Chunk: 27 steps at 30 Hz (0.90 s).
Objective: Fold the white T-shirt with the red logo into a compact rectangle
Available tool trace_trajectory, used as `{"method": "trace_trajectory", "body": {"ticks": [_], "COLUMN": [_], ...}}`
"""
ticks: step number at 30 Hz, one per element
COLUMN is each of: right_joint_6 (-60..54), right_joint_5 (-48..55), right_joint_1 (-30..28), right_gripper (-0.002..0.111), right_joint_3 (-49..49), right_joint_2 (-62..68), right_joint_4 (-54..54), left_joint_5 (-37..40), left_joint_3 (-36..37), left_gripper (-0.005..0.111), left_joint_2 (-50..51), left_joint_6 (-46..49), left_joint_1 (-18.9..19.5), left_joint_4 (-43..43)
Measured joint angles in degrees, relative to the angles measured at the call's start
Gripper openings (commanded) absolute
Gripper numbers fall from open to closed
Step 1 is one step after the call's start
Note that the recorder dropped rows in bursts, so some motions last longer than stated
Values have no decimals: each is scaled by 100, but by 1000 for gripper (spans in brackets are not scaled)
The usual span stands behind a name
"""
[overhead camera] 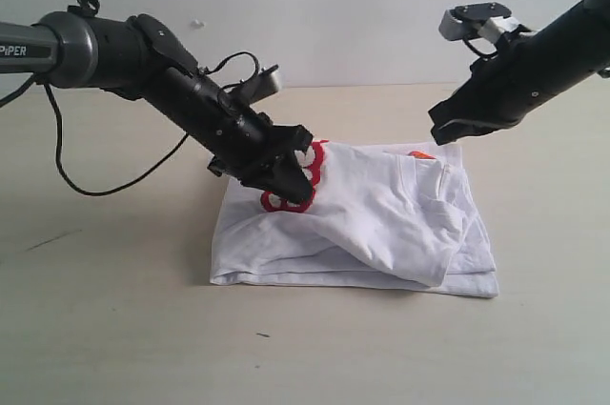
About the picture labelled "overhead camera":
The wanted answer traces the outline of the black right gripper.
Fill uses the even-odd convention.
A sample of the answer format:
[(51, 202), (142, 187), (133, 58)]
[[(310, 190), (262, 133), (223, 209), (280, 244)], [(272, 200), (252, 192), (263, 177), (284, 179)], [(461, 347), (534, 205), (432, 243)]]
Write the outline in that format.
[(431, 135), (444, 146), (515, 127), (548, 100), (548, 43), (523, 37), (496, 57), (479, 58), (471, 77), (428, 114)]

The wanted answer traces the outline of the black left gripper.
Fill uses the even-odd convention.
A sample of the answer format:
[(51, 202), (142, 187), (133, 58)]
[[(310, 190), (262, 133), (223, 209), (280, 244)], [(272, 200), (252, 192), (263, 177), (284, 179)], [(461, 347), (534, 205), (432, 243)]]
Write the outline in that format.
[(306, 152), (314, 140), (304, 126), (275, 125), (202, 78), (182, 75), (180, 81), (181, 127), (218, 157), (226, 172), (291, 203), (311, 198), (312, 183), (294, 155)]

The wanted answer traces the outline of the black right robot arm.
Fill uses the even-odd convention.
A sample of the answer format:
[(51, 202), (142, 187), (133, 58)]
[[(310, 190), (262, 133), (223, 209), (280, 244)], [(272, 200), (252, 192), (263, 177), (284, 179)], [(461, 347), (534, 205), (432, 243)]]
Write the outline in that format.
[(456, 6), (438, 27), (475, 50), (470, 78), (433, 106), (431, 135), (439, 145), (519, 124), (526, 114), (597, 74), (609, 75), (609, 0), (580, 0), (541, 30), (531, 30), (498, 2)]

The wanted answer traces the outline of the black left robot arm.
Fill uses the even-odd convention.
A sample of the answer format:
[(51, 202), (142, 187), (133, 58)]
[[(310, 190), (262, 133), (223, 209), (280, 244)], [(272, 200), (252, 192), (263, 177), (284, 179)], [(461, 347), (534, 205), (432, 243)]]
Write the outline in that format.
[(124, 22), (55, 11), (31, 26), (1, 25), (1, 71), (26, 84), (97, 88), (144, 99), (213, 156), (208, 169), (292, 203), (312, 182), (296, 160), (313, 142), (303, 126), (279, 126), (251, 105), (279, 92), (277, 68), (255, 67), (246, 80), (218, 86), (176, 36), (148, 14)]

